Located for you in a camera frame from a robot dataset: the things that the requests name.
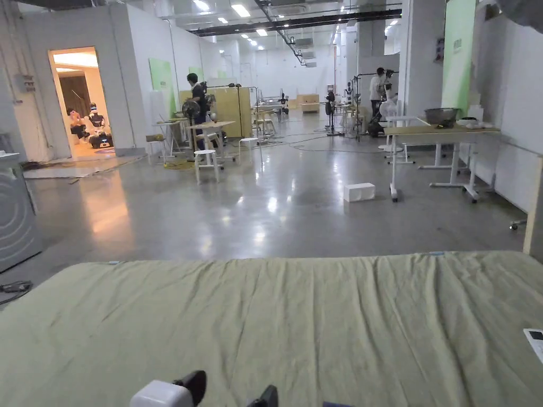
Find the black shirt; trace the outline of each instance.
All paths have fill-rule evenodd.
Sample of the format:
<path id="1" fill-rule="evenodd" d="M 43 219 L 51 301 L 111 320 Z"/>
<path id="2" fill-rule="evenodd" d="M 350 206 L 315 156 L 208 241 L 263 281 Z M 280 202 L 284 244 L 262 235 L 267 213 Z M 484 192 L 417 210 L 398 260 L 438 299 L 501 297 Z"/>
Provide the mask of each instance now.
<path id="1" fill-rule="evenodd" d="M 197 102 L 200 106 L 200 117 L 205 117 L 205 114 L 207 112 L 207 105 L 205 103 L 204 89 L 200 85 L 194 86 L 192 88 L 192 97 L 200 98 L 200 100 Z"/>

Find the polished floor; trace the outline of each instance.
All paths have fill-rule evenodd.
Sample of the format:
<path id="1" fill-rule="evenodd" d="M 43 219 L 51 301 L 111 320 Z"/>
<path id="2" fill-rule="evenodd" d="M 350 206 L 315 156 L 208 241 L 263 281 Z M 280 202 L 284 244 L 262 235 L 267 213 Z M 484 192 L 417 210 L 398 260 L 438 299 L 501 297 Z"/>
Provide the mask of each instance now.
<path id="1" fill-rule="evenodd" d="M 445 250 L 522 248 L 524 214 L 496 195 L 476 205 L 458 189 L 430 189 L 446 170 L 401 166 L 401 200 L 392 203 L 392 169 L 382 140 L 330 138 L 325 116 L 276 124 L 280 138 L 250 164 L 227 163 L 222 180 L 202 171 L 150 166 L 147 160 L 70 180 L 29 180 L 45 250 L 0 276 L 36 284 L 81 262 L 143 259 L 376 256 Z M 412 153 L 431 164 L 431 152 Z M 343 186 L 371 182 L 373 201 L 347 203 Z"/>

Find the stool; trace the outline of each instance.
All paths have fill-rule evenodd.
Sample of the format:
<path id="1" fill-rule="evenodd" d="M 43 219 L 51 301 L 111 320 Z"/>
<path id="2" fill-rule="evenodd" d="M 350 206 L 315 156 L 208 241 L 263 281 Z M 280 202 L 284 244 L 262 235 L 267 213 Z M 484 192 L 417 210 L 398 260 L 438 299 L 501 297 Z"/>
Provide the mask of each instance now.
<path id="1" fill-rule="evenodd" d="M 147 159 L 149 160 L 149 165 L 152 166 L 151 156 L 153 155 L 153 144 L 158 143 L 162 148 L 162 159 L 164 160 L 164 165 L 166 165 L 166 146 L 164 145 L 164 140 L 162 141 L 148 141 L 147 145 L 149 146 L 149 152 L 147 153 Z"/>
<path id="2" fill-rule="evenodd" d="M 194 152 L 194 169 L 196 170 L 196 182 L 200 185 L 200 168 L 213 168 L 215 170 L 215 179 L 219 182 L 219 166 L 217 165 L 217 156 L 215 150 L 197 150 Z M 206 164 L 200 165 L 200 156 L 206 157 Z"/>
<path id="3" fill-rule="evenodd" d="M 258 143 L 258 147 L 260 148 L 260 162 L 262 165 L 264 165 L 264 160 L 262 159 L 262 146 L 260 145 L 260 143 L 258 142 L 258 138 L 257 137 L 247 137 L 247 138 L 242 138 L 240 141 L 239 141 L 239 145 L 238 145 L 238 154 L 239 154 L 239 163 L 241 165 L 241 143 L 247 143 L 249 144 L 249 160 L 251 161 L 252 163 L 252 153 L 251 153 L 251 143 L 253 141 L 256 141 Z"/>

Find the wrinkled fabric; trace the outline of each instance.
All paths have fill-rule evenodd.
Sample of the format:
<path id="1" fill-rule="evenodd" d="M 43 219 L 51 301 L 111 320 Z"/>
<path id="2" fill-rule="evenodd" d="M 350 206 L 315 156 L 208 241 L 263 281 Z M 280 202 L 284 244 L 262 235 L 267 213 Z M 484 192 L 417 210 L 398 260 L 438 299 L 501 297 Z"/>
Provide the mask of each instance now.
<path id="1" fill-rule="evenodd" d="M 543 405 L 543 266 L 516 252 L 79 264 L 0 313 L 2 407 Z"/>

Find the white cloth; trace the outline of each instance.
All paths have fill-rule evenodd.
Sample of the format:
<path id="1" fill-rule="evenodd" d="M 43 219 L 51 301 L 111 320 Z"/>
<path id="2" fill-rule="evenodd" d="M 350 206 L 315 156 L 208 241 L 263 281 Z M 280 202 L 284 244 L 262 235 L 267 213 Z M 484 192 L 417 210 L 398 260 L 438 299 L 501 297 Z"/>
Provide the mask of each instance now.
<path id="1" fill-rule="evenodd" d="M 381 100 L 381 94 L 379 93 L 379 88 L 383 84 L 384 75 L 379 77 L 375 75 L 371 78 L 370 82 L 370 100 Z"/>

